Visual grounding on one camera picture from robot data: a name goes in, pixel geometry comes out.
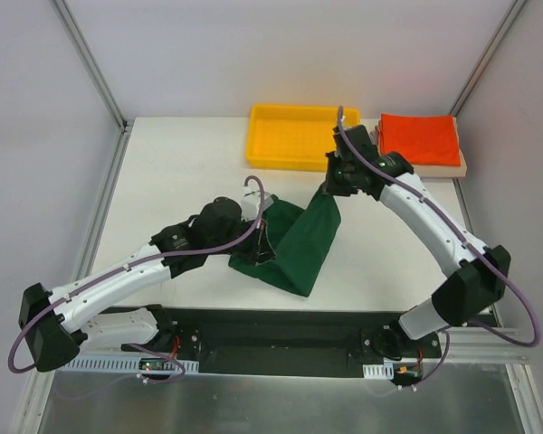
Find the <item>green t-shirt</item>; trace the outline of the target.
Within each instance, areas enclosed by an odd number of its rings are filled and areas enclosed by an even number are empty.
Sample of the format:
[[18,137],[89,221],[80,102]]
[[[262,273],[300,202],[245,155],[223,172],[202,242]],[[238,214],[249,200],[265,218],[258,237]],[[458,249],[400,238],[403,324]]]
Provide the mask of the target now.
[[335,239],[341,216],[335,199],[318,189],[305,208],[273,196],[263,212],[273,259],[250,265],[232,256],[228,266],[291,294],[308,297]]

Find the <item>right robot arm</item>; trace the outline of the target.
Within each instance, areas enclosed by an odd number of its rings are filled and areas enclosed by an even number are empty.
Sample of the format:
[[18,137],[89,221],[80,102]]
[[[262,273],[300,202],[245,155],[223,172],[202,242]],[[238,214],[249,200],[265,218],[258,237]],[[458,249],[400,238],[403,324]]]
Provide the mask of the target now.
[[355,157],[327,153],[324,191],[336,196],[363,192],[396,214],[438,263],[446,280],[418,306],[403,313],[389,334],[391,350],[410,356],[422,337],[448,326],[461,326],[500,301],[505,284],[494,274],[509,271],[510,255],[470,235],[427,192],[420,177],[398,156],[376,160],[376,172]]

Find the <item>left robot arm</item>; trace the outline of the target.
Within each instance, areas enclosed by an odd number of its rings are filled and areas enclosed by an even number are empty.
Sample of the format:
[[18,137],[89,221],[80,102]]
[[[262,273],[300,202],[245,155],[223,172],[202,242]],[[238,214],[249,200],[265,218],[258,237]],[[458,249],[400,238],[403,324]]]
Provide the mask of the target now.
[[202,267],[212,255],[234,255],[251,265],[273,259],[263,219],[273,203],[269,193],[248,193],[238,203],[219,197],[107,269],[57,288],[30,286],[23,293],[21,334],[15,341],[27,344],[32,367],[39,372],[63,367],[93,349],[170,351],[176,329],[161,305],[115,314],[107,313],[107,308],[143,288]]

